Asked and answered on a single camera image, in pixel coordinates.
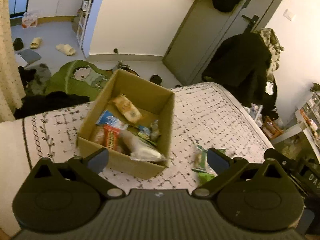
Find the blue window pane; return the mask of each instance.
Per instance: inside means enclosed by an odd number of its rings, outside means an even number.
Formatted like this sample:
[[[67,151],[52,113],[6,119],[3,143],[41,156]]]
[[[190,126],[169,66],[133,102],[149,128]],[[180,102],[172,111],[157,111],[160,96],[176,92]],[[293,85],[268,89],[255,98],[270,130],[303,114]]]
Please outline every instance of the blue window pane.
[[[27,0],[16,0],[14,13],[25,12],[27,10]]]
[[[14,4],[16,3],[16,0],[9,0],[9,13],[14,14]]]

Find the curtain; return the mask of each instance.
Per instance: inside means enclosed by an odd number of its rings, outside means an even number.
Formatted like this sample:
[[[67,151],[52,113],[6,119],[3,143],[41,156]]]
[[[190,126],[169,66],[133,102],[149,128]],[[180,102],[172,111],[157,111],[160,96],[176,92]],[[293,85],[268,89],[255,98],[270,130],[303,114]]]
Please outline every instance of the curtain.
[[[15,120],[13,113],[25,95],[14,57],[9,0],[0,0],[0,122]]]

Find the gray floor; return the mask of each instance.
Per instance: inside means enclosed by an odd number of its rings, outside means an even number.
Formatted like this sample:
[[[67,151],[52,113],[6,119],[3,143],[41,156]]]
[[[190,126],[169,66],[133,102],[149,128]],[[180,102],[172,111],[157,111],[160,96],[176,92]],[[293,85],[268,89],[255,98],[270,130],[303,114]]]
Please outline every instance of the gray floor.
[[[25,49],[29,48],[33,38],[42,38],[41,45],[38,49],[35,49],[42,59],[31,64],[31,66],[46,63],[52,75],[67,62],[77,59],[85,60],[82,50],[79,48],[77,43],[76,34],[71,28],[71,22],[51,22],[40,24],[35,28],[28,29],[22,29],[21,25],[17,25],[11,27],[11,32],[12,40],[18,37],[22,38]],[[55,46],[58,44],[69,44],[71,47],[76,49],[77,52],[73,56],[66,56],[55,49]],[[108,70],[112,69],[117,62],[104,61],[92,63],[100,69]],[[173,88],[176,85],[180,85],[180,82],[161,61],[128,61],[124,62],[124,64],[128,64],[131,69],[147,80],[149,80],[149,78],[154,74],[159,75],[163,80],[163,87]]]

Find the gray door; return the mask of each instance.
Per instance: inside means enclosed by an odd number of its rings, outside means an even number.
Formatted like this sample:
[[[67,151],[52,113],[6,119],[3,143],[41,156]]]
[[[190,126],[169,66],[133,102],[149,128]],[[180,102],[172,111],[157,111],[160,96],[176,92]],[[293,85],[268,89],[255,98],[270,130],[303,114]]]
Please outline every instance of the gray door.
[[[225,39],[243,33],[249,19],[263,17],[273,0],[242,0],[232,13],[216,10],[211,0],[196,0],[180,27],[164,64],[183,85],[197,83],[218,46]]]

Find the yellow slipper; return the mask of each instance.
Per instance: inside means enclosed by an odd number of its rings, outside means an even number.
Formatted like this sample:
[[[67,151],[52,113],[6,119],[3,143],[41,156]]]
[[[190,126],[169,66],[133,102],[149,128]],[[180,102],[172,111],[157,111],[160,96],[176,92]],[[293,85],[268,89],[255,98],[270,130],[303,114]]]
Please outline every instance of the yellow slipper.
[[[72,56],[76,53],[76,50],[69,44],[59,44],[56,46],[56,49],[67,56]]]
[[[41,42],[42,42],[41,38],[39,37],[34,38],[30,43],[30,49],[37,49],[40,46]]]

